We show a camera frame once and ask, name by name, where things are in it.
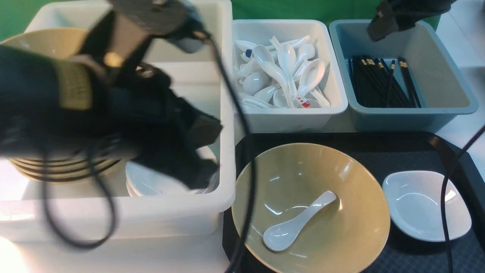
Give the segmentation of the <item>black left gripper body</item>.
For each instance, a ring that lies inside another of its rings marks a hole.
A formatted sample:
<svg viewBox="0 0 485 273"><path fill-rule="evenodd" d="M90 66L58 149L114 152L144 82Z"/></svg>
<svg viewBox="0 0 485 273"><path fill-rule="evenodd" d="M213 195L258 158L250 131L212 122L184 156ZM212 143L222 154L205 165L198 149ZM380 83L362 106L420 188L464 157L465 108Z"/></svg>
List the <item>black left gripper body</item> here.
<svg viewBox="0 0 485 273"><path fill-rule="evenodd" d="M88 70L91 105L76 116L76 140L86 153L125 158L182 182L190 189L208 188L219 170L199 149L216 142L223 126L171 89L158 68L138 71L109 84Z"/></svg>

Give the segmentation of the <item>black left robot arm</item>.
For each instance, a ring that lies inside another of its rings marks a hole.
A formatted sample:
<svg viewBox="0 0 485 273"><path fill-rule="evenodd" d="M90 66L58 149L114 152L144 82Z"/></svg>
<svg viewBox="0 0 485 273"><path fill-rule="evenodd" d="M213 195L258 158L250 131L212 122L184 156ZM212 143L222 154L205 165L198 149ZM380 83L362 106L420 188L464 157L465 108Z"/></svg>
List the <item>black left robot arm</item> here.
<svg viewBox="0 0 485 273"><path fill-rule="evenodd" d="M142 63L108 85L81 63L1 47L1 156L133 160L190 189L219 170L198 149L222 124L175 95L163 71Z"/></svg>

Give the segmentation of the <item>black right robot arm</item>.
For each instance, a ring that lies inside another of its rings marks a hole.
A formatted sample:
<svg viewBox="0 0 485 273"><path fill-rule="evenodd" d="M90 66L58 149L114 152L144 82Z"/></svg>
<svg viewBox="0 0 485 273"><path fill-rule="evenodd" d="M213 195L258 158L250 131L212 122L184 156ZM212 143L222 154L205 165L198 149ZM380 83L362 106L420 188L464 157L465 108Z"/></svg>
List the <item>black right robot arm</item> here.
<svg viewBox="0 0 485 273"><path fill-rule="evenodd" d="M369 38L380 41L401 31L412 29L420 20L450 11L455 0L383 0L367 26Z"/></svg>

